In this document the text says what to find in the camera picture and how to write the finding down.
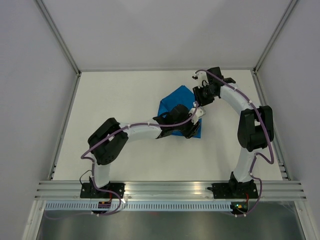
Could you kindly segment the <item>aluminium mounting rail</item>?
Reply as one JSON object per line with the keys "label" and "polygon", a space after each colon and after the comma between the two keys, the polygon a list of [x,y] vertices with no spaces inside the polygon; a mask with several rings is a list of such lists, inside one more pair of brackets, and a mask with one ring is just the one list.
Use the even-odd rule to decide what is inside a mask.
{"label": "aluminium mounting rail", "polygon": [[[125,181],[124,199],[132,201],[215,201],[211,181]],[[74,180],[40,181],[35,200],[80,200],[82,185]],[[263,181],[262,202],[306,201],[303,186],[295,180]]]}

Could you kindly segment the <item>left aluminium frame post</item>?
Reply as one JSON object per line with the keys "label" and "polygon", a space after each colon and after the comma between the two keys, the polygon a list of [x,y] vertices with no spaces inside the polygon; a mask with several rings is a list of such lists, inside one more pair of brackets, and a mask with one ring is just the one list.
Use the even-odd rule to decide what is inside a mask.
{"label": "left aluminium frame post", "polygon": [[81,70],[79,69],[78,65],[76,64],[76,61],[74,60],[66,42],[63,39],[63,36],[61,35],[54,19],[52,18],[45,2],[43,0],[34,0],[35,5],[37,6],[38,10],[40,11],[42,17],[44,18],[47,26],[49,27],[51,33],[53,34],[56,42],[58,43],[65,59],[75,72],[77,76],[81,74]]}

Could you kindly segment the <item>right aluminium frame post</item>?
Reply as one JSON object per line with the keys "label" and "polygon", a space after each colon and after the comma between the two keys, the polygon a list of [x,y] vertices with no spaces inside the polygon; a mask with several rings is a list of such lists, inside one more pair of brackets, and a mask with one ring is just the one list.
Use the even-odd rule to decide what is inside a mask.
{"label": "right aluminium frame post", "polygon": [[258,71],[261,69],[263,63],[265,62],[267,56],[269,55],[270,51],[272,50],[274,44],[276,43],[277,39],[279,38],[280,34],[284,30],[287,22],[289,21],[291,15],[295,11],[295,8],[299,4],[299,0],[290,0],[287,7],[284,10],[279,22],[277,23],[274,31],[272,32],[266,46],[264,47],[260,57],[258,58],[256,64],[252,68],[254,74],[257,74]]}

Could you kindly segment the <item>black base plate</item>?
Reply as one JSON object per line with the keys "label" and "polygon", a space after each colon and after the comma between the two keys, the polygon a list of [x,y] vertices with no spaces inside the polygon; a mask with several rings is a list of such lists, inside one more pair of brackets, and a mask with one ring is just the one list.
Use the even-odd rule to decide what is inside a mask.
{"label": "black base plate", "polygon": [[97,190],[92,182],[83,183],[80,191],[81,199],[117,199],[119,196],[121,199],[125,193],[125,183],[123,182],[111,182],[106,186]]}
{"label": "black base plate", "polygon": [[213,183],[207,188],[213,193],[214,199],[257,199],[259,194],[254,182],[240,183],[231,186],[229,183]]}

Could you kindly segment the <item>aluminium frame post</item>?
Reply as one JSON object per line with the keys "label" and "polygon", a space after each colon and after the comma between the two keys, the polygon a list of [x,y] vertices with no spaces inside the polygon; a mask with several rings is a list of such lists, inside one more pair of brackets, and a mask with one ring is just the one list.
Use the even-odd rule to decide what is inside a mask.
{"label": "aluminium frame post", "polygon": [[34,0],[35,5],[37,6],[38,10],[40,11],[42,17],[44,18],[47,26],[49,27],[51,33],[53,34],[56,42],[58,43],[65,59],[75,72],[77,76],[81,74],[81,70],[79,69],[78,65],[76,64],[76,61],[74,60],[66,42],[63,39],[63,36],[61,35],[54,19],[52,18],[45,2],[43,0]]}
{"label": "aluminium frame post", "polygon": [[291,15],[295,11],[295,8],[299,4],[299,0],[290,0],[287,7],[284,10],[279,22],[277,23],[274,31],[272,32],[266,46],[264,47],[260,57],[258,58],[256,64],[252,68],[254,74],[257,74],[258,71],[261,69],[263,63],[265,62],[267,56],[269,55],[270,51],[272,50],[274,44],[276,43],[277,39],[279,38],[280,34],[284,30],[287,22],[289,21]]}

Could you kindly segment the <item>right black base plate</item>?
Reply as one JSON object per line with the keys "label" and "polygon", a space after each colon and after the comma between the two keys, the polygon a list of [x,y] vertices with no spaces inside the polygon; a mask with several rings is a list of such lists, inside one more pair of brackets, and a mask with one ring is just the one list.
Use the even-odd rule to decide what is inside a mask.
{"label": "right black base plate", "polygon": [[207,188],[213,193],[214,199],[257,199],[259,194],[254,182],[240,183],[231,186],[229,183],[213,183]]}

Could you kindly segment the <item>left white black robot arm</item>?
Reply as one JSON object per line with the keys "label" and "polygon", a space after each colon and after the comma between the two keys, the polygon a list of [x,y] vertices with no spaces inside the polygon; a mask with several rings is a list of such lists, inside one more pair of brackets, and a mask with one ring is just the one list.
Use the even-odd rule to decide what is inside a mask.
{"label": "left white black robot arm", "polygon": [[92,161],[91,191],[98,198],[109,193],[111,163],[130,142],[161,139],[179,132],[186,139],[197,135],[206,114],[195,102],[191,109],[182,104],[145,122],[123,123],[107,119],[87,140],[89,150],[81,158]]}

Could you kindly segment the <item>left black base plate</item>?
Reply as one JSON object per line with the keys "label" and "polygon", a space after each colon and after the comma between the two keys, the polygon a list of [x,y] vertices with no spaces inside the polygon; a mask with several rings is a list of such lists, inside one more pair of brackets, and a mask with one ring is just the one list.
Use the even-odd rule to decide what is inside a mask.
{"label": "left black base plate", "polygon": [[111,182],[106,186],[97,190],[92,182],[83,183],[80,191],[81,199],[117,199],[119,196],[121,199],[125,193],[125,183],[123,182]]}

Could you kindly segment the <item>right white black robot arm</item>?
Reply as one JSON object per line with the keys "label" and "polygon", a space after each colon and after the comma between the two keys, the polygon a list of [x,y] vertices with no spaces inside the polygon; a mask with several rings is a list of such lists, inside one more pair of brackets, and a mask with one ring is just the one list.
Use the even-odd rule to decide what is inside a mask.
{"label": "right white black robot arm", "polygon": [[239,198],[254,186],[253,168],[257,156],[270,165],[275,162],[271,145],[274,139],[273,110],[268,105],[256,106],[232,78],[221,74],[219,67],[197,70],[193,79],[197,81],[193,93],[199,106],[204,107],[219,98],[239,115],[237,139],[241,150],[228,181],[229,194]]}

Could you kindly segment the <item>blue cloth napkin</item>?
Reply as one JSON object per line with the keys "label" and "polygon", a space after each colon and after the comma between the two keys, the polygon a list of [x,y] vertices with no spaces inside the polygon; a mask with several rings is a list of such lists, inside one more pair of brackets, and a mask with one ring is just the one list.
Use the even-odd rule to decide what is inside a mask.
{"label": "blue cloth napkin", "polygon": [[191,121],[190,109],[199,108],[194,101],[193,93],[184,85],[160,100],[157,116],[153,118],[161,125],[159,139],[171,135],[183,137],[179,130]]}

